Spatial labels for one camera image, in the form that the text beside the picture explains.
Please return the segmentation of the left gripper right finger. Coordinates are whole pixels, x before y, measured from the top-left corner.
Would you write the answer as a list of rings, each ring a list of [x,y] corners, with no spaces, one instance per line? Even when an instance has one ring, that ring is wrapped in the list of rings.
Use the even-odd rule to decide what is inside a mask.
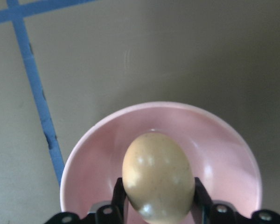
[[[236,223],[233,206],[225,201],[213,201],[198,177],[195,177],[195,192],[191,215],[195,224]]]

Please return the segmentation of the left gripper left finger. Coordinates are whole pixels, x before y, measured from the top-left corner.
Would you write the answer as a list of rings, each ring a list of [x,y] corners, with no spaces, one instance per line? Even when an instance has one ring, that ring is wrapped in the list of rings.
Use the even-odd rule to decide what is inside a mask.
[[[126,224],[128,198],[122,177],[118,178],[113,189],[112,199],[95,203],[88,211],[91,224]]]

